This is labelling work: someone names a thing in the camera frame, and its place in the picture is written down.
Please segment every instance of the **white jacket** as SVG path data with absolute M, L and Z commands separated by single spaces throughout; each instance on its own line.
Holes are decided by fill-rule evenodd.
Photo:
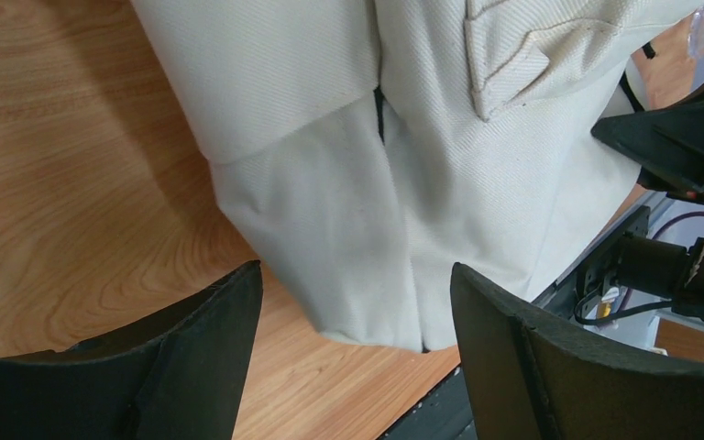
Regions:
M 532 300 L 603 228 L 639 167 L 589 130 L 704 0 L 133 3 L 220 208 L 315 328 L 421 351 L 456 342 L 453 263 Z

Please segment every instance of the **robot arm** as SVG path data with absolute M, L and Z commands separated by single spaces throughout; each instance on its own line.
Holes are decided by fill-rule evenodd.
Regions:
M 601 119 L 592 135 L 642 165 L 639 183 L 671 198 L 704 204 L 704 84 L 663 110 Z M 704 238 L 687 248 L 642 236 L 640 221 L 621 225 L 577 268 L 574 319 L 600 325 L 654 308 L 704 321 Z M 611 286 L 635 289 L 666 301 L 586 319 L 588 308 Z

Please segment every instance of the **wooden table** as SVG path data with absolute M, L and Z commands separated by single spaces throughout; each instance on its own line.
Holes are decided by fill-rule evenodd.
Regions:
M 256 256 L 126 0 L 0 0 L 0 357 L 63 350 Z M 236 438 L 369 440 L 458 363 L 316 335 L 271 274 Z

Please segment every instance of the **jacket pocket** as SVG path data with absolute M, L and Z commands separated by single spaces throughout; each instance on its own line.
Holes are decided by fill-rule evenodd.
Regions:
M 476 114 L 484 121 L 511 107 L 583 89 L 671 26 L 623 26 L 576 16 L 552 23 L 514 18 L 522 14 L 516 7 L 523 3 L 504 0 L 481 12 L 468 7 L 471 94 Z

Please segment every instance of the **purple cable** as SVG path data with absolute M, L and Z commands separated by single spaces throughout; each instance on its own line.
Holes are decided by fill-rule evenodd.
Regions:
M 657 232 L 654 233 L 652 236 L 652 240 L 657 240 L 659 237 L 662 237 L 665 232 L 667 232 L 668 229 L 673 227 L 673 225 L 680 223 L 684 220 L 687 220 L 688 218 L 695 218 L 695 217 L 702 217 L 704 218 L 704 211 L 695 211 L 693 213 L 686 213 L 682 214 L 679 216 L 676 216 L 672 218 L 671 220 L 668 220 L 667 223 L 665 223 L 661 228 L 657 230 Z M 622 294 L 623 297 L 621 299 L 621 303 L 619 306 L 619 309 L 617 311 L 622 311 L 627 307 L 627 303 L 630 302 L 630 298 L 633 297 L 633 291 L 629 288 L 626 287 L 624 288 L 624 293 Z

